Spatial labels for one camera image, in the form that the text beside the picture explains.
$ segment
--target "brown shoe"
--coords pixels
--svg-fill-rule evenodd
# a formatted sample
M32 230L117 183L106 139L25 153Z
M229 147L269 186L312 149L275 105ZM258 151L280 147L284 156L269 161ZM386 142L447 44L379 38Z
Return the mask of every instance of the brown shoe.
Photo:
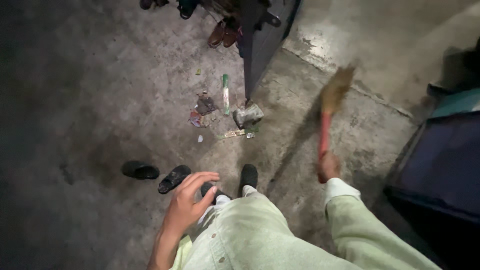
M218 22L218 24L215 25L215 28L213 29L212 34L208 38L208 45L211 48L218 47L218 45L222 43L224 32L225 32L225 21L221 20L220 22Z
M237 32L238 29L226 26L225 33L223 34L223 46L228 48L235 44L235 40L237 40Z

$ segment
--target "pants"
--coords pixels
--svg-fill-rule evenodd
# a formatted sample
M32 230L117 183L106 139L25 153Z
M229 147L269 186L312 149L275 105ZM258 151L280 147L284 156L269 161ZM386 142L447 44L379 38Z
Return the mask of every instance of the pants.
M243 189L242 189L242 196L243 197L256 197L256 198L265 198L268 200L268 198L261 194L260 192L258 192L258 190L256 190L254 187L250 186L250 185L245 185L243 186ZM215 209L218 209L218 208L221 208L223 207L224 205L226 205L227 203L229 203L231 200L229 197L225 196L225 195L219 195L217 198L216 198L216 204L215 205L212 205L212 206L209 206L207 208L207 210L205 211L205 213L202 215L202 217L198 220L198 224L201 224L203 221L204 221L204 218L205 216L207 215L208 212L212 211L212 210L215 210Z

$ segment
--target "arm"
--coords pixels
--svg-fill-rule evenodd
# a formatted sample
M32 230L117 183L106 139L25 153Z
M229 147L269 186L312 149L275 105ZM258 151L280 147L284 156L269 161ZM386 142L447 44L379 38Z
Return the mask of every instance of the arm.
M363 204L360 191L343 182L338 159L324 155L320 162L325 210L340 257L362 269L439 269L398 238Z
M193 195L203 183L218 179L216 172L197 172L187 176L175 189L162 227L156 235L147 270L172 268L181 236L212 203L217 187L210 188L198 203L195 203Z

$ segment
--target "broom bristles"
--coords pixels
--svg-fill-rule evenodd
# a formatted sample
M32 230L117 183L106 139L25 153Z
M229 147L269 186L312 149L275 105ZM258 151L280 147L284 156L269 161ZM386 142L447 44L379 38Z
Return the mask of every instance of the broom bristles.
M339 67L328 83L322 88L322 112L332 114L340 109L342 99L347 93L353 79L355 67Z

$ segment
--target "light green shirt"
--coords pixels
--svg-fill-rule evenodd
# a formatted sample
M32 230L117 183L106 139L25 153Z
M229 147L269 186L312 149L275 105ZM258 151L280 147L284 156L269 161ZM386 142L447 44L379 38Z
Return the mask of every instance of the light green shirt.
M439 269L377 220L360 196L336 191L326 210L338 257L295 237L280 210L254 196L211 208L193 244L188 236L181 240L172 269Z

